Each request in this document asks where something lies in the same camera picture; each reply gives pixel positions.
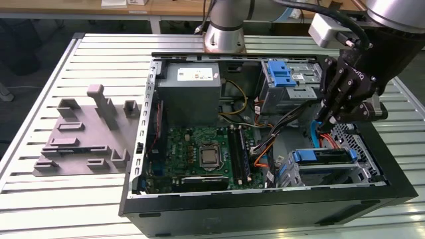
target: aluminum workbench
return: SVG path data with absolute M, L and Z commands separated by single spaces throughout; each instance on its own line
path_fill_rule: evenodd
M 308 37 L 246 36 L 249 53 L 326 54 Z M 102 84 L 114 104 L 142 101 L 152 52 L 202 52 L 202 39 L 190 35 L 87 34 L 72 39 L 57 67 L 0 162 L 1 238 L 142 238 L 117 216 L 124 174 L 32 176 L 59 117 L 61 98 L 93 104 L 89 84 Z M 201 238 L 425 238 L 425 110 L 393 79 L 381 97 L 389 118 L 374 123 L 381 137 L 420 194 L 408 203 L 378 209 L 350 223 L 202 236 Z

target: blue cable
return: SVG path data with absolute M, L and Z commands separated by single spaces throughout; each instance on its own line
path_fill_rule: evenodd
M 317 122 L 316 120 L 313 120 L 312 124 L 310 124 L 310 135 L 312 135 L 312 141 L 313 141 L 314 148 L 320 148 L 317 134 L 316 134 L 316 125 L 317 124 L 321 124 L 321 122 Z

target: green circuit board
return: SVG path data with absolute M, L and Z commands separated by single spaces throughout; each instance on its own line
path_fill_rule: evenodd
M 262 188 L 262 176 L 252 173 L 252 182 L 248 184 L 234 184 L 232 172 L 232 158 L 229 152 L 226 127 L 192 127 L 172 128 L 168 132 L 166 160 L 164 167 L 164 178 L 181 176 L 224 176 L 229 178 L 228 190 Z M 249 148 L 254 144 L 253 132 L 250 128 L 244 129 L 245 145 Z M 221 163 L 220 166 L 206 171 L 200 165 L 200 148 L 205 144 L 218 145 Z M 170 187 L 161 183 L 160 191 L 166 193 Z

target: mesh grille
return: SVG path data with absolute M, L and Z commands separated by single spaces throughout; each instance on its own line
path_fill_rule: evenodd
M 332 136 L 336 141 L 340 142 L 342 147 L 353 149 L 358 156 L 358 162 L 366 164 L 368 171 L 372 175 L 378 175 L 377 167 L 374 166 L 373 159 L 366 153 L 366 148 L 362 144 L 362 141 L 357 135 L 348 134 L 348 130 L 354 130 L 352 124 L 337 124 L 332 129 Z
M 368 160 L 365 150 L 358 145 L 354 136 L 346 133 L 346 130 L 354 129 L 349 124 L 337 124 L 332 130 L 332 136 L 340 144 L 357 152 L 358 161 L 365 162 Z

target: open computer tower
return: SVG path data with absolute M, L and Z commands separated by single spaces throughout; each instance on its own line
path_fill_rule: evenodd
M 312 135 L 324 59 L 153 54 L 120 205 L 148 237 L 344 224 L 417 196 L 370 122 Z

